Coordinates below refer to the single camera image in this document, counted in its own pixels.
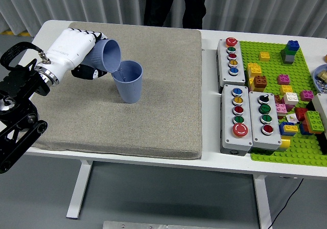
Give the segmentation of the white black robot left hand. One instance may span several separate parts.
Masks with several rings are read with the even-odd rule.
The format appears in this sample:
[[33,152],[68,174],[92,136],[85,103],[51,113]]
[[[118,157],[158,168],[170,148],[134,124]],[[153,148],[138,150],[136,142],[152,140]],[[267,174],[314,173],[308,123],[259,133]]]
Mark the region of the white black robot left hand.
[[104,76],[107,70],[84,62],[85,57],[100,41],[108,38],[101,32],[65,29],[46,52],[49,62],[44,63],[44,69],[39,70],[59,84],[67,71],[73,71],[75,77],[92,80]]

